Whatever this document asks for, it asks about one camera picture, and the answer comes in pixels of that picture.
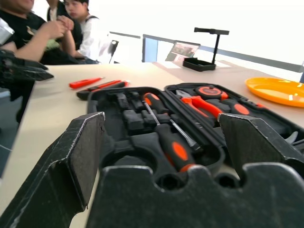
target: beige table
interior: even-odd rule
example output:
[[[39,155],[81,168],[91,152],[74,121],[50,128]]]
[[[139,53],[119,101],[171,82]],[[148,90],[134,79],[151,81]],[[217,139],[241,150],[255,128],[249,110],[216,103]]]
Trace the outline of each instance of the beige table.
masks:
[[[244,85],[246,78],[266,76],[265,74],[231,66],[219,67],[216,71],[204,73],[186,68],[168,69],[158,63],[50,66],[50,72],[55,79],[36,83],[5,169],[0,187],[0,214],[8,206],[44,150],[66,129],[72,119],[86,113],[86,102],[80,101],[76,97],[75,91],[68,87],[68,83],[73,81],[105,76],[106,79],[97,82],[96,85],[115,79],[124,79],[131,80],[131,86],[151,86],[159,89],[163,89],[166,85],[183,82],[221,84],[252,101],[265,104],[275,112],[304,127],[302,109],[267,102],[247,91]],[[83,228],[87,215],[88,210],[76,215],[71,227]]]

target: black stand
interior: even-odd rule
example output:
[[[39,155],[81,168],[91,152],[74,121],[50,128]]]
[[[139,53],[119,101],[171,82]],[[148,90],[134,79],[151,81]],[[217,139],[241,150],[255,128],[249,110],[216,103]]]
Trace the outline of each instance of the black stand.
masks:
[[[191,68],[196,71],[205,71],[205,70],[215,70],[215,56],[218,52],[219,47],[219,38],[220,35],[229,35],[229,31],[226,30],[217,30],[217,29],[209,29],[209,28],[194,28],[194,32],[207,32],[209,34],[216,34],[217,40],[215,43],[214,51],[213,51],[213,59],[212,62],[206,62],[202,60],[198,60],[197,58],[185,58],[183,62],[184,67]]]

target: hand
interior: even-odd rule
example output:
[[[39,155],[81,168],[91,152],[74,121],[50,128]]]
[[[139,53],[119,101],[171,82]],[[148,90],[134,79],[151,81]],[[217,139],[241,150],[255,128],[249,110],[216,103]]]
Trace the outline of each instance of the hand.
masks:
[[[74,22],[70,18],[67,18],[66,16],[58,16],[57,20],[61,21],[67,30],[72,31],[74,29]]]
[[[66,27],[61,21],[50,21],[48,23],[43,24],[41,30],[48,35],[49,39],[57,39],[63,37],[66,33]]]

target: orange plate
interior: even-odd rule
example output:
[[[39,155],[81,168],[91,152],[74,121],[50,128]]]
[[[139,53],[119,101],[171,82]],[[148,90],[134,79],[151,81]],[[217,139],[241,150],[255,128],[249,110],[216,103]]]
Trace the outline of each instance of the orange plate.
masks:
[[[246,80],[257,96],[284,105],[304,107],[304,84],[278,78],[254,77]]]

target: hair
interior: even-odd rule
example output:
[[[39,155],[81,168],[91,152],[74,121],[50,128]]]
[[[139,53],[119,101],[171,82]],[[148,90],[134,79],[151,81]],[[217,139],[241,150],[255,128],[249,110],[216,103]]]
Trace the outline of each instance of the hair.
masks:
[[[73,0],[73,1],[78,1],[78,2],[80,2],[81,4],[86,3],[87,6],[89,7],[89,1],[90,1],[90,0]]]

